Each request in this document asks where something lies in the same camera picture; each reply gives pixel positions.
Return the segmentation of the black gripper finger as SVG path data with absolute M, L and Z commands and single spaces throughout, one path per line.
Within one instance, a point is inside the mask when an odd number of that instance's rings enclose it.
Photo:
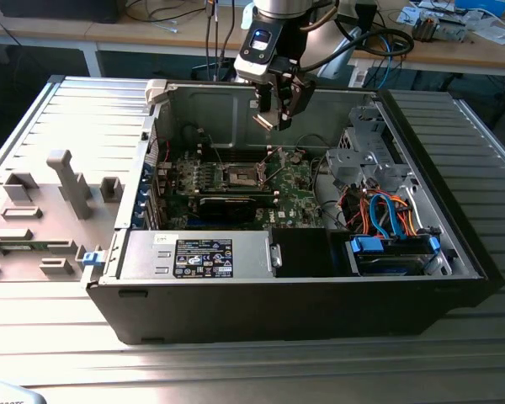
M 273 85 L 269 82 L 255 85 L 259 113 L 267 113 L 271 110 L 272 88 Z
M 315 89 L 316 83 L 308 80 L 297 67 L 275 70 L 277 130 L 289 129 L 292 118 L 306 109 Z

